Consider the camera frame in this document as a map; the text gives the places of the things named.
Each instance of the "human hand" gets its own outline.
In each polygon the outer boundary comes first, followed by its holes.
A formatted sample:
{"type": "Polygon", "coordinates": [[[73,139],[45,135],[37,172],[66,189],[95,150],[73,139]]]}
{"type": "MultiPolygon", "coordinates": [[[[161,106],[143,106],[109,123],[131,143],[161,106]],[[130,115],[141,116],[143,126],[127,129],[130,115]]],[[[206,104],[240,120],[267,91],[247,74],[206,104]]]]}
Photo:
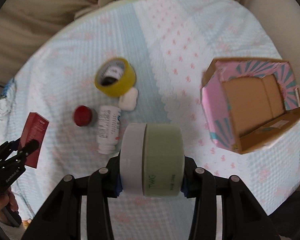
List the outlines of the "human hand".
{"type": "Polygon", "coordinates": [[[0,221],[8,226],[10,226],[10,223],[4,213],[2,212],[2,209],[10,203],[11,211],[18,211],[19,207],[16,201],[16,198],[14,194],[11,192],[11,188],[9,187],[6,194],[0,196],[0,221]]]}

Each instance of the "person's sleeve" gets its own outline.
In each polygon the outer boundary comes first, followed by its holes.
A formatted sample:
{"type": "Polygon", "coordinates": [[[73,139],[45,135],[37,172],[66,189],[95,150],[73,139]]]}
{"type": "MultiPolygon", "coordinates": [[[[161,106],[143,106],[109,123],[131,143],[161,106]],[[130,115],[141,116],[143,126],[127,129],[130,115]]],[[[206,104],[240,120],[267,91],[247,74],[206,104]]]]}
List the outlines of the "person's sleeve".
{"type": "Polygon", "coordinates": [[[7,237],[10,238],[10,240],[20,240],[24,232],[26,231],[26,229],[23,227],[23,224],[21,224],[21,226],[19,226],[18,228],[14,228],[0,222],[0,227],[5,232],[7,237]]]}

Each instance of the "white bottle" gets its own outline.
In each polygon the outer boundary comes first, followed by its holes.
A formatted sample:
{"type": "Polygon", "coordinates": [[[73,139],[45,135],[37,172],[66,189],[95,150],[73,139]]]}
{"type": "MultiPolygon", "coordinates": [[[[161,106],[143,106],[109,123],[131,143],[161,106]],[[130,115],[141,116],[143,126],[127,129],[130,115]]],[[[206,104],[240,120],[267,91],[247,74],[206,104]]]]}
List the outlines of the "white bottle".
{"type": "Polygon", "coordinates": [[[119,142],[121,109],[115,106],[100,106],[98,113],[98,152],[112,154],[119,142]]]}

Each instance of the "table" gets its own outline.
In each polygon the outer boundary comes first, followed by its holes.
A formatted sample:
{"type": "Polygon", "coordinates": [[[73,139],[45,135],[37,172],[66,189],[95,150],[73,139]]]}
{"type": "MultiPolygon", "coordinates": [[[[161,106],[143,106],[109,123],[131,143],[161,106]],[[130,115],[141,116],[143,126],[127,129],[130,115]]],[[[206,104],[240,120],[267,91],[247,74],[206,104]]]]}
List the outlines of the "table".
{"type": "MultiPolygon", "coordinates": [[[[233,0],[121,0],[55,35],[0,100],[0,144],[20,136],[29,112],[50,121],[38,169],[28,168],[12,187],[23,219],[35,215],[64,175],[87,176],[109,160],[97,153],[96,128],[76,127],[72,113],[78,105],[117,104],[93,84],[98,67],[115,56],[134,67],[139,90],[136,109],[122,114],[120,138],[131,122],[179,125],[185,154],[214,175],[240,176],[268,214],[298,187],[300,123],[271,149],[239,155],[215,147],[202,111],[201,76],[214,57],[280,58],[255,17],[233,0]]],[[[109,200],[115,239],[187,239],[193,208],[182,194],[123,192],[109,200]]],[[[218,200],[217,239],[220,214],[218,200]]]]}

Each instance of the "red box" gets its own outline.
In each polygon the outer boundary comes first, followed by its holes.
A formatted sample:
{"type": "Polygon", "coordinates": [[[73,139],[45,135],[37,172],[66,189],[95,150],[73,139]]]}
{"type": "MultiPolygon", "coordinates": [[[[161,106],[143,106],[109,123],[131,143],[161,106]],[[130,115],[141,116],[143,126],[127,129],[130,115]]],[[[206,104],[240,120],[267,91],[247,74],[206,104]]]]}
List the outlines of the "red box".
{"type": "Polygon", "coordinates": [[[49,121],[44,119],[38,113],[30,113],[20,138],[19,148],[23,148],[27,142],[36,139],[39,142],[39,148],[31,153],[26,160],[26,166],[37,168],[41,144],[48,128],[49,121]]]}

